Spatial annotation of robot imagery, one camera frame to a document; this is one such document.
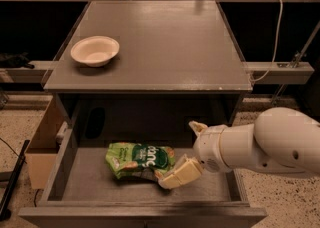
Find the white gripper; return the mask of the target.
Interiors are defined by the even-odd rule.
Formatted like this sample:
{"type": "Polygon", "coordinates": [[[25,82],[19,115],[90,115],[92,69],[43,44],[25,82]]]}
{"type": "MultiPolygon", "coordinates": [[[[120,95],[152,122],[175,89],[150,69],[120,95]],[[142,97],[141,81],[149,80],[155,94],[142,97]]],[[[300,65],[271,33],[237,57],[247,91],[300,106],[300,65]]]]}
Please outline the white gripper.
{"type": "Polygon", "coordinates": [[[220,152],[222,133],[227,126],[208,127],[204,123],[190,121],[189,127],[196,135],[193,149],[198,160],[184,154],[175,166],[158,180],[158,184],[164,189],[178,188],[197,180],[202,176],[204,168],[212,173],[231,171],[220,152]]]}

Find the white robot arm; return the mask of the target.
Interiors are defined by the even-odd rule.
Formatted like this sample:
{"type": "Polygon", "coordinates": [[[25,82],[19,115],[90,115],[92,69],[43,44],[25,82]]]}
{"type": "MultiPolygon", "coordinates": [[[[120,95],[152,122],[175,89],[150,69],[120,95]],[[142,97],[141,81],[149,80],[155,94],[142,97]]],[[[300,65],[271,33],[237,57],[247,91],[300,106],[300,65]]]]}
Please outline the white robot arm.
{"type": "Polygon", "coordinates": [[[182,156],[159,180],[165,189],[189,184],[204,171],[309,178],[320,175],[320,123],[285,107],[262,112],[252,124],[207,126],[191,121],[196,135],[192,157],[182,156]]]}

